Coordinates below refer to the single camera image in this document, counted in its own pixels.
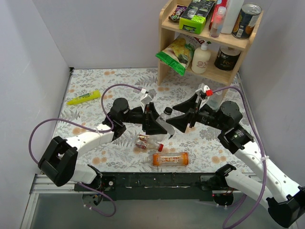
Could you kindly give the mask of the small black-cap clear bottle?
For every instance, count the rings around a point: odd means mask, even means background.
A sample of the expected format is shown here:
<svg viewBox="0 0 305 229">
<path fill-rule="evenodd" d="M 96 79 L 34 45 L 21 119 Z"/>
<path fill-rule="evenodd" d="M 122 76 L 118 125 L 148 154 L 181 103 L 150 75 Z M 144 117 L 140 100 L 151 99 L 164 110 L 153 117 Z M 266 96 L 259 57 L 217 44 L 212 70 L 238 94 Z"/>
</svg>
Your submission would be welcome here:
<svg viewBox="0 0 305 229">
<path fill-rule="evenodd" d="M 160 124 L 169 134 L 169 139 L 173 137 L 175 134 L 174 128 L 166 122 L 171 115 L 167 115 L 164 112 L 160 114 L 160 116 L 156 119 L 156 122 Z"/>
</svg>

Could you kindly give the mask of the clear green-label water bottle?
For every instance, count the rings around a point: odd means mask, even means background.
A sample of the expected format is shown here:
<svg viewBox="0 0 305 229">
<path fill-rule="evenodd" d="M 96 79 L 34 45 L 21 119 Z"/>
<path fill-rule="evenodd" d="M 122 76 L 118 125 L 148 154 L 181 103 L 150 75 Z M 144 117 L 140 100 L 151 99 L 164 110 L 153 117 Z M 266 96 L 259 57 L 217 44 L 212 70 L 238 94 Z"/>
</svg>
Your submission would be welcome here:
<svg viewBox="0 0 305 229">
<path fill-rule="evenodd" d="M 218 92 L 213 92 L 213 95 L 209 97 L 209 100 L 207 101 L 207 105 L 213 109 L 213 110 L 218 110 L 221 102 L 222 102 L 223 96 L 222 96 L 222 92 L 218 91 Z"/>
</svg>

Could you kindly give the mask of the black bottle cap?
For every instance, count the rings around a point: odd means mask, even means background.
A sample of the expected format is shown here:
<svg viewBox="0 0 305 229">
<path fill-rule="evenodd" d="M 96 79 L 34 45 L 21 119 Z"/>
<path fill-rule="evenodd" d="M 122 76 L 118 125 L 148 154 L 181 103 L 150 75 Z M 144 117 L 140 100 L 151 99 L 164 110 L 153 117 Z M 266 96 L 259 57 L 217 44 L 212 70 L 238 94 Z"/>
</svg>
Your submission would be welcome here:
<svg viewBox="0 0 305 229">
<path fill-rule="evenodd" d="M 173 112 L 173 110 L 170 107 L 166 107 L 165 110 L 164 110 L 164 113 L 167 114 L 167 115 L 171 115 L 172 112 Z"/>
</svg>

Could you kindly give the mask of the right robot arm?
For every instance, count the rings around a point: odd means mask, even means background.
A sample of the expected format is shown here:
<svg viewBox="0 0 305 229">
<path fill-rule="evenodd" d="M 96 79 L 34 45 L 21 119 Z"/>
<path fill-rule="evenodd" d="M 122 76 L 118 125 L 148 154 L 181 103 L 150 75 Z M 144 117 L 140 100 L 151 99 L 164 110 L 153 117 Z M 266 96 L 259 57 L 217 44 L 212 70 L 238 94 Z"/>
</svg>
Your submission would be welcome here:
<svg viewBox="0 0 305 229">
<path fill-rule="evenodd" d="M 237 103 L 225 101 L 218 110 L 213 110 L 206 102 L 194 94 L 189 100 L 173 106 L 182 115 L 168 119 L 167 123 L 183 133 L 195 123 L 220 130 L 218 139 L 223 147 L 266 183 L 242 175 L 234 166 L 227 164 L 216 171 L 216 185 L 223 190 L 233 187 L 252 199 L 259 198 L 272 219 L 289 228 L 305 213 L 305 188 L 290 179 L 267 156 L 261 155 L 259 145 L 239 124 L 243 116 Z"/>
</svg>

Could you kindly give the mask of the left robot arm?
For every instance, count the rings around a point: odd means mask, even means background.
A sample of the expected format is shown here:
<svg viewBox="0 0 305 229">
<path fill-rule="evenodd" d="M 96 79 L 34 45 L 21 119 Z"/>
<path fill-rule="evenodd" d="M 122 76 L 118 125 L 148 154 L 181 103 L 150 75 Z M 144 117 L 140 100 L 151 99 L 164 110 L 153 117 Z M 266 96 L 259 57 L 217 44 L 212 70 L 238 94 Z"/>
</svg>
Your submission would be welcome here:
<svg viewBox="0 0 305 229">
<path fill-rule="evenodd" d="M 42 158 L 39 169 L 58 187 L 69 181 L 82 182 L 89 190 L 101 187 L 101 173 L 91 165 L 81 165 L 77 159 L 99 145 L 110 143 L 119 138 L 126 130 L 125 123 L 141 124 L 147 135 L 164 135 L 167 133 L 159 123 L 154 104 L 149 102 L 144 107 L 129 108 L 125 98 L 113 102 L 108 116 L 93 131 L 63 139 L 54 137 Z"/>
</svg>

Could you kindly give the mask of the red-cap clear bottle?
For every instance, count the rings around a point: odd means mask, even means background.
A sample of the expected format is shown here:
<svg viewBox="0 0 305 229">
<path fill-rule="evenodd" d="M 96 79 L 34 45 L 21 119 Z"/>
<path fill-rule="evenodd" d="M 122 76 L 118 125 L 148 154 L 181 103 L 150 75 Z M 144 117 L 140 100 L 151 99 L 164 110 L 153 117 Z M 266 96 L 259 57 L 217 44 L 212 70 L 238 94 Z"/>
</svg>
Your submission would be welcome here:
<svg viewBox="0 0 305 229">
<path fill-rule="evenodd" d="M 158 152 L 162 152 L 163 150 L 163 144 L 147 135 L 137 135 L 135 145 L 141 149 L 157 150 Z"/>
</svg>

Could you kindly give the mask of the orange drink bottle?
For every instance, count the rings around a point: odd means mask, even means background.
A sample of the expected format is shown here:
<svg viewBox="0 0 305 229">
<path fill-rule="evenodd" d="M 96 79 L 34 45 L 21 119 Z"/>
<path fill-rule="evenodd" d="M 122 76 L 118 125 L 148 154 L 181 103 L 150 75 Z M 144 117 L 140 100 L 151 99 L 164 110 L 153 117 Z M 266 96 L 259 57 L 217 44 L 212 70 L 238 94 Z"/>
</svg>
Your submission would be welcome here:
<svg viewBox="0 0 305 229">
<path fill-rule="evenodd" d="M 155 153 L 146 157 L 142 162 L 155 167 L 187 166 L 189 165 L 189 154 L 187 152 Z"/>
</svg>

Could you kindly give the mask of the white pump lotion bottle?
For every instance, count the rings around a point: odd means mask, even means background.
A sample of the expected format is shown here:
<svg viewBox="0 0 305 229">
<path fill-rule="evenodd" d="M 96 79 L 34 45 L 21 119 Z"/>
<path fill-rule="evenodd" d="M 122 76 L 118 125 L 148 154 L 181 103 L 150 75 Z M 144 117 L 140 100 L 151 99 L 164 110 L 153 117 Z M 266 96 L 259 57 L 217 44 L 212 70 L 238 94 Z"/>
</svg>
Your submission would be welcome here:
<svg viewBox="0 0 305 229">
<path fill-rule="evenodd" d="M 202 74 L 206 71 L 209 60 L 211 58 L 211 51 L 208 45 L 211 42 L 203 42 L 200 47 L 196 48 L 193 55 L 191 69 L 196 74 Z"/>
</svg>

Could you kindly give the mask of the pink spray bottle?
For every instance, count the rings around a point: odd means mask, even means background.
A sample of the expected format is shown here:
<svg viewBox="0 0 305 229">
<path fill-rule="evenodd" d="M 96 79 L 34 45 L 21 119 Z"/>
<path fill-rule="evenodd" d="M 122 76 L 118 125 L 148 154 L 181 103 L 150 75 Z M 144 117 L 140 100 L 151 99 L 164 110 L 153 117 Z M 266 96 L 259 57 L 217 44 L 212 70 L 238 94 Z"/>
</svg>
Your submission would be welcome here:
<svg viewBox="0 0 305 229">
<path fill-rule="evenodd" d="M 214 16 L 214 20 L 210 29 L 210 36 L 213 38 L 219 37 L 226 13 L 226 7 L 219 7 L 217 13 Z"/>
</svg>

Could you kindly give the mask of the white tall bottle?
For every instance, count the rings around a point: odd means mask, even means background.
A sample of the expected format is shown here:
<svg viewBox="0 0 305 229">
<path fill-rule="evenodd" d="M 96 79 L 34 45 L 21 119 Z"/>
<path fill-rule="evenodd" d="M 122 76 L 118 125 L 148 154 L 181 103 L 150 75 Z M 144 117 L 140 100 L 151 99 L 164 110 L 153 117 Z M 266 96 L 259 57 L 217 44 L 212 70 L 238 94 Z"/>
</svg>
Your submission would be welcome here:
<svg viewBox="0 0 305 229">
<path fill-rule="evenodd" d="M 221 30 L 222 34 L 232 33 L 241 7 L 244 4 L 244 0 L 229 0 L 227 3 L 224 23 Z"/>
</svg>

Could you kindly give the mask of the green chips bag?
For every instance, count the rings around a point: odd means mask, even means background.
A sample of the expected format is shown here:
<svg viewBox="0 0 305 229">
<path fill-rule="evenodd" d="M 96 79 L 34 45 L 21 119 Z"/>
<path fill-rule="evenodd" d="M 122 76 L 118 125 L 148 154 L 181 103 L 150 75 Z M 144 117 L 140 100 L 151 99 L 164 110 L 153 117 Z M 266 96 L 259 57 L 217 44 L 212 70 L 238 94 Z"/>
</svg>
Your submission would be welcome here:
<svg viewBox="0 0 305 229">
<path fill-rule="evenodd" d="M 183 76 L 193 59 L 194 51 L 195 49 L 191 45 L 179 45 L 175 39 L 169 46 L 158 52 L 155 56 L 170 66 L 179 75 Z"/>
</svg>

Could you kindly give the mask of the yellow green tube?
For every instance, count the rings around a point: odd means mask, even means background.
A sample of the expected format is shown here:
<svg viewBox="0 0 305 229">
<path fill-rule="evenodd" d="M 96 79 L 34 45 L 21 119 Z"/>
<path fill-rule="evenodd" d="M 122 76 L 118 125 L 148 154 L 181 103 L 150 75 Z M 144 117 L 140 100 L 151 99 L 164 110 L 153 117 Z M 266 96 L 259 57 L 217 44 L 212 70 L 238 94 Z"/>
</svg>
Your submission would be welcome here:
<svg viewBox="0 0 305 229">
<path fill-rule="evenodd" d="M 68 101 L 66 104 L 67 105 L 77 105 L 77 104 L 81 104 L 93 99 L 97 99 L 100 98 L 101 94 L 99 90 L 95 90 L 93 92 L 89 92 L 83 95 L 80 95 L 78 97 L 73 98 L 72 100 Z"/>
</svg>

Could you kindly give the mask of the floral table mat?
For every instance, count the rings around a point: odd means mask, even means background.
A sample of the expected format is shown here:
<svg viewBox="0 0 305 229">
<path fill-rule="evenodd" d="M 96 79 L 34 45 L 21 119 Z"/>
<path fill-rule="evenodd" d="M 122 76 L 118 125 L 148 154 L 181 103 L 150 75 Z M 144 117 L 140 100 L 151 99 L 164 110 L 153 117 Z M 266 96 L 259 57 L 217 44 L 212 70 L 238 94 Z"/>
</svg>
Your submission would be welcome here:
<svg viewBox="0 0 305 229">
<path fill-rule="evenodd" d="M 174 71 L 157 85 L 155 69 L 76 70 L 67 99 L 99 90 L 97 99 L 64 105 L 50 162 L 104 172 L 214 173 L 249 167 L 235 153 L 253 143 L 244 125 L 242 95 L 226 93 L 218 110 L 208 106 L 222 86 Z"/>
</svg>

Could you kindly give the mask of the cassava chips bag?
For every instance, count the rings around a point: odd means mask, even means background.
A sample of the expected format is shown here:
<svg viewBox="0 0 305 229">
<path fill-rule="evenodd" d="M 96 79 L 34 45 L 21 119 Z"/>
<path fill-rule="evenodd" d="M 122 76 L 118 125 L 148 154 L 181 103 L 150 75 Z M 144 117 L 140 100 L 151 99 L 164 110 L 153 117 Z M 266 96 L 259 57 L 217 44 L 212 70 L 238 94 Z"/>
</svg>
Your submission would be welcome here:
<svg viewBox="0 0 305 229">
<path fill-rule="evenodd" d="M 197 49 L 205 42 L 205 40 L 203 40 L 203 39 L 196 38 L 196 37 L 182 34 L 182 33 L 180 33 L 176 37 L 176 40 L 178 41 L 179 45 L 191 45 L 194 49 Z"/>
</svg>

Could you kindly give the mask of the black canister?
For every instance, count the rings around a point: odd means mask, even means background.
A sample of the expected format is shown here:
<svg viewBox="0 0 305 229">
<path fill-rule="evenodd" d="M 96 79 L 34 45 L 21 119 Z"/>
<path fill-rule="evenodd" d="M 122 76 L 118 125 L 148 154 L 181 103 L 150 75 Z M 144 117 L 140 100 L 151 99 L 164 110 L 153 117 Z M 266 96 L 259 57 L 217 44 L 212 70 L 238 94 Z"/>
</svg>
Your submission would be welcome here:
<svg viewBox="0 0 305 229">
<path fill-rule="evenodd" d="M 231 71 L 234 69 L 241 51 L 235 48 L 220 46 L 214 65 L 223 71 Z"/>
</svg>

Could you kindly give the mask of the green black box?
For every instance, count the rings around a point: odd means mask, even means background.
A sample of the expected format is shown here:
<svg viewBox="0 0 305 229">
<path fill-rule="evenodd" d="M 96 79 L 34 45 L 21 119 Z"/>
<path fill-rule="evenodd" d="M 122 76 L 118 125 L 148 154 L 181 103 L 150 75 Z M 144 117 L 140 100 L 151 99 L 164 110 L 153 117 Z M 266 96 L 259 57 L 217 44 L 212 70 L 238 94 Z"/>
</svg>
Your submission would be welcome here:
<svg viewBox="0 0 305 229">
<path fill-rule="evenodd" d="M 193 0 L 180 17 L 179 29 L 200 34 L 213 12 L 215 3 L 214 0 Z"/>
</svg>

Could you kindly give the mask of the dark snack packet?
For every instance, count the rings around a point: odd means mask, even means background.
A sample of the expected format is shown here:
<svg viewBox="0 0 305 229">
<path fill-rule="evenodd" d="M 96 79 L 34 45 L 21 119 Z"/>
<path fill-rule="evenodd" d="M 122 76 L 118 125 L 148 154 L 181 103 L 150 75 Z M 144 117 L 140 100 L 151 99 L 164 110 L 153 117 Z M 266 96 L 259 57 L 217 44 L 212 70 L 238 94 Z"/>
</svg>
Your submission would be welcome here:
<svg viewBox="0 0 305 229">
<path fill-rule="evenodd" d="M 181 15 L 185 12 L 187 6 L 177 5 L 174 12 L 169 15 L 168 19 L 172 22 L 179 22 Z"/>
</svg>

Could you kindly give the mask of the red white carton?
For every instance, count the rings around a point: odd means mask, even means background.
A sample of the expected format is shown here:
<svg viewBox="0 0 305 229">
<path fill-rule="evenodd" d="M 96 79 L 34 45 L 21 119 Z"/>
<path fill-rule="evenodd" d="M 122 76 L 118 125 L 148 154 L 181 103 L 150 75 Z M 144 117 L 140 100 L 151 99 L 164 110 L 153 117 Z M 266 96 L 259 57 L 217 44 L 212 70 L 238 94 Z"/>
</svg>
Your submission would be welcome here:
<svg viewBox="0 0 305 229">
<path fill-rule="evenodd" d="M 217 12 L 218 12 L 219 7 L 227 8 L 227 5 L 228 5 L 228 0 L 216 0 L 215 1 L 215 6 L 213 8 L 213 14 L 212 14 L 211 21 L 210 21 L 210 24 L 209 24 L 209 29 L 211 29 L 211 27 L 212 27 L 214 18 L 216 16 Z"/>
</svg>

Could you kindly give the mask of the tin food can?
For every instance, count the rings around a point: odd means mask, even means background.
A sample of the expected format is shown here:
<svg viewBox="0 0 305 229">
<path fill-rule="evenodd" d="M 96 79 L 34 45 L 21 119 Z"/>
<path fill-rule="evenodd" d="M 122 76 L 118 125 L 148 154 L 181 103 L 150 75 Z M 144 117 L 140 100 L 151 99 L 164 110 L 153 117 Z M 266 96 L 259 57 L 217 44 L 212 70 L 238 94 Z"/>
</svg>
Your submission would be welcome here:
<svg viewBox="0 0 305 229">
<path fill-rule="evenodd" d="M 262 12 L 262 8 L 254 3 L 246 3 L 236 19 L 232 35 L 238 39 L 247 39 L 252 34 L 254 26 Z"/>
</svg>

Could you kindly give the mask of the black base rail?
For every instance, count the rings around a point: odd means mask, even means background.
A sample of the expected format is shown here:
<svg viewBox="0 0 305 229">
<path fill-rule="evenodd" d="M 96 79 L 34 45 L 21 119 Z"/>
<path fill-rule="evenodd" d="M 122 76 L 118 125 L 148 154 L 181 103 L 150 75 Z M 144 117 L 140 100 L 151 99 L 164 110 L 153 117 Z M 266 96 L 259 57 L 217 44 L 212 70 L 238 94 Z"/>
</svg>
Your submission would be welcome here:
<svg viewBox="0 0 305 229">
<path fill-rule="evenodd" d="M 97 190 L 115 201 L 193 199 L 231 205 L 234 200 L 234 190 L 213 173 L 104 172 L 91 184 L 77 184 L 74 189 Z"/>
</svg>

